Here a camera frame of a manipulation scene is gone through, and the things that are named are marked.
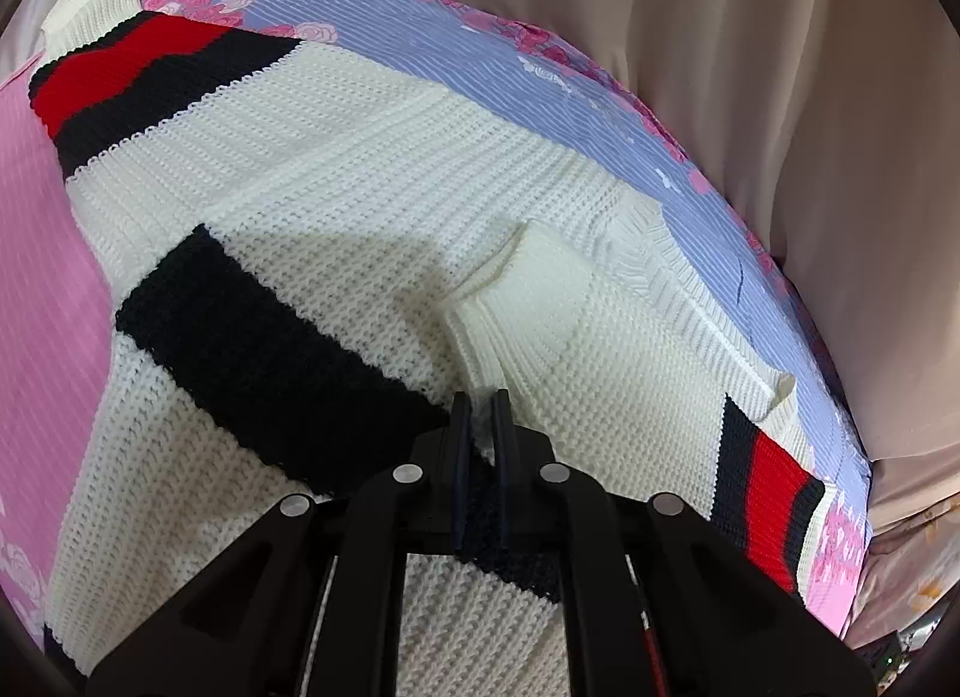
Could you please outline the white red black knit sweater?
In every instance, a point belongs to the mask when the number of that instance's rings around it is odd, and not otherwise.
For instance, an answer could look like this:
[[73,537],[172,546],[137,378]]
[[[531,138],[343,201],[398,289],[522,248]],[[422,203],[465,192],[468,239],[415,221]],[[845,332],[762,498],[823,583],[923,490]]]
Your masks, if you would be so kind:
[[112,299],[47,623],[78,671],[280,495],[366,488],[457,392],[680,495],[804,596],[830,489],[796,382],[667,224],[708,185],[293,32],[57,0],[29,85]]

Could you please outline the beige curtain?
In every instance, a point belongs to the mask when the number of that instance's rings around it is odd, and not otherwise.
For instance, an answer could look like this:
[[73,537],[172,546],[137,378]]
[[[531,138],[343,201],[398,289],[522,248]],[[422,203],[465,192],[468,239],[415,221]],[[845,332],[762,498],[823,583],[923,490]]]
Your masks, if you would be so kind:
[[958,36],[939,0],[457,0],[638,94],[794,284],[874,465],[848,642],[958,578]]

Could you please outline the pink lavender floral bedsheet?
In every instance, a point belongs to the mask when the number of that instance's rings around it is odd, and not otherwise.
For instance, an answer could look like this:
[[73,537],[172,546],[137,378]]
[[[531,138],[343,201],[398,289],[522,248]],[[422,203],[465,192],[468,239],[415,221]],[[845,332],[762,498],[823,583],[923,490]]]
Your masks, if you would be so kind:
[[[836,484],[809,606],[846,624],[871,528],[869,470],[828,390],[794,287],[658,119],[563,39],[452,0],[122,0],[215,25],[306,37],[438,80],[596,158],[662,203],[686,258],[750,344],[797,382],[807,460]],[[68,216],[25,68],[2,85],[2,585],[43,630],[55,539],[107,374],[107,291]]]

